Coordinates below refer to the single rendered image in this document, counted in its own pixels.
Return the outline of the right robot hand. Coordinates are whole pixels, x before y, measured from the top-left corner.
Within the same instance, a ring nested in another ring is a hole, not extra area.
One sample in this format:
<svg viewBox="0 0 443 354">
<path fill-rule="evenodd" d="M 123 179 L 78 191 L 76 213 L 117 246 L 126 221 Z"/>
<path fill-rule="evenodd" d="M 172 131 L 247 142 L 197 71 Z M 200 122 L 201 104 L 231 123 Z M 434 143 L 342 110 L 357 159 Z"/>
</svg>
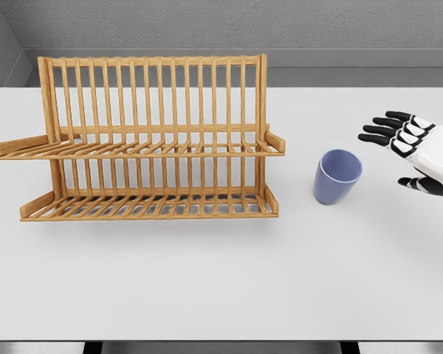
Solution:
<svg viewBox="0 0 443 354">
<path fill-rule="evenodd" d="M 358 139 L 383 146 L 409 161 L 422 177 L 402 177 L 404 187 L 443 196 L 443 125 L 434 125 L 416 115 L 387 111 L 363 126 Z"/>
</svg>

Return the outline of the blue plastic cup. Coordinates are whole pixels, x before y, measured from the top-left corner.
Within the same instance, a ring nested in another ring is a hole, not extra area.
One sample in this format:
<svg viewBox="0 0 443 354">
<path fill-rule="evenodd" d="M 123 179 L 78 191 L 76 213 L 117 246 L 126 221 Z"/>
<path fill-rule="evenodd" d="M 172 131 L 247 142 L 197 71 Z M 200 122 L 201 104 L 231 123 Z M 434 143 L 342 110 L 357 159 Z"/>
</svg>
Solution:
<svg viewBox="0 0 443 354">
<path fill-rule="evenodd" d="M 321 204 L 336 204 L 356 184 L 362 171 L 362 163 L 353 153 L 341 149 L 325 152 L 315 175 L 315 198 Z"/>
</svg>

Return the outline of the wooden two-tier dish rack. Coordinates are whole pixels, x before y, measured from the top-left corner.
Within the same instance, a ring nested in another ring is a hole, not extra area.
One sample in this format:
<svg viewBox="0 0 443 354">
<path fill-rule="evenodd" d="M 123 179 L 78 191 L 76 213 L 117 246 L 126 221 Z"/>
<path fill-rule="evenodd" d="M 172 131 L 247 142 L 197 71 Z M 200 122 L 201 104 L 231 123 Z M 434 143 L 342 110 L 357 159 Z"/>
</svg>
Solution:
<svg viewBox="0 0 443 354">
<path fill-rule="evenodd" d="M 23 221 L 275 218 L 267 56 L 38 60 L 45 133 L 0 160 L 47 160 Z"/>
</svg>

